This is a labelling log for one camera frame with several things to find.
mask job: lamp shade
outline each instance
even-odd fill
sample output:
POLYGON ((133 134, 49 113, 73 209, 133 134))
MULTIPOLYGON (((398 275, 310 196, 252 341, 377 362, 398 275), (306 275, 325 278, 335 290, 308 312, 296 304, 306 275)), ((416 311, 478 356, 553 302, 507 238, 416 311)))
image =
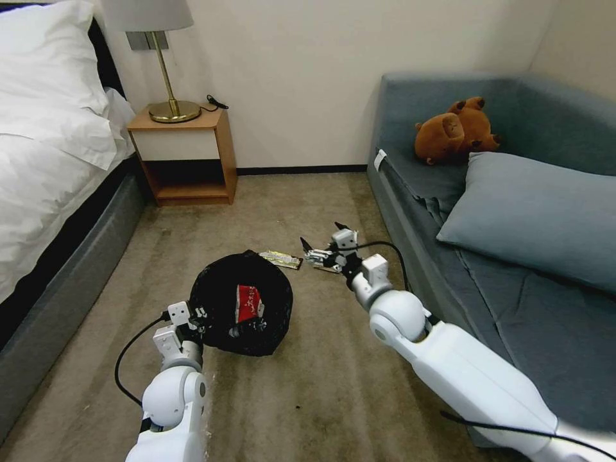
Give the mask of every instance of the lamp shade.
POLYGON ((103 0, 105 25, 126 32, 184 29, 193 25, 186 0, 103 0))

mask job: floor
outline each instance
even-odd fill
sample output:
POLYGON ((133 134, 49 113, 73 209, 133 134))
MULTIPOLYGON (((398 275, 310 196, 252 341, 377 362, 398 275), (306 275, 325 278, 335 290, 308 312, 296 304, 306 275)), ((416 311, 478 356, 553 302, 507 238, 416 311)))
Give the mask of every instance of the floor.
MULTIPOLYGON (((0 461, 122 461, 139 431, 139 408, 115 387, 126 341, 170 303, 188 298, 195 276, 229 253, 301 253, 299 236, 325 244, 334 220, 366 239, 387 231, 362 173, 240 178, 235 203, 148 207, 96 305, 0 449, 0 461)), ((382 252, 392 262, 394 255, 382 252)), ((400 282, 392 263, 393 280, 400 282)), ((285 270, 295 293, 291 327, 270 357, 212 348, 203 419, 204 460, 520 461, 479 450, 446 405, 368 329, 341 277, 285 270)), ((135 393, 158 372, 149 336, 125 357, 135 393)))

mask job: sofa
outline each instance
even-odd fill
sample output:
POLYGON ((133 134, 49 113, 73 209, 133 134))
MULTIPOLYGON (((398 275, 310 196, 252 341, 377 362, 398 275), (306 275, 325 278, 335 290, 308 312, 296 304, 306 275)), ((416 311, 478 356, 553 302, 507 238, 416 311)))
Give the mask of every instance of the sofa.
POLYGON ((486 100, 501 151, 616 176, 616 105, 605 99, 535 74, 386 74, 368 177, 413 291, 524 372, 558 418, 616 432, 616 296, 436 240, 468 167, 417 160, 415 123, 472 96, 486 100))

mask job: wooden nightstand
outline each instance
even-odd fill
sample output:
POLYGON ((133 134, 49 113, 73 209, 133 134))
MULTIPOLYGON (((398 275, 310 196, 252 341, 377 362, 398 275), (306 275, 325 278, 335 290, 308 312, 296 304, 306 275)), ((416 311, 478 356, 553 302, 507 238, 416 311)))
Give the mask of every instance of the wooden nightstand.
POLYGON ((237 173, 226 110, 163 124, 146 107, 128 132, 157 205, 233 203, 237 173))

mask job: brown teddy bear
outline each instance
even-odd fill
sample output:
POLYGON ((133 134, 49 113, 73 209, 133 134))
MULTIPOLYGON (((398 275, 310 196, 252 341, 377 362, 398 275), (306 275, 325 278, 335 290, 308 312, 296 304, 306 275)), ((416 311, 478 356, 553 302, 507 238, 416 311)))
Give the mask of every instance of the brown teddy bear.
POLYGON ((464 130, 457 114, 439 114, 423 124, 415 124, 415 155, 434 165, 455 157, 464 142, 464 130))
POLYGON ((458 101, 446 114, 416 124, 415 155, 428 165, 466 162, 468 154, 495 151, 501 138, 491 133, 490 121, 482 111, 480 96, 458 101))
POLYGON ((468 157, 470 152, 495 151, 501 145, 501 137, 492 134, 488 116, 482 111, 486 101, 480 96, 458 101, 447 112, 457 114, 464 129, 464 141, 458 154, 468 157))

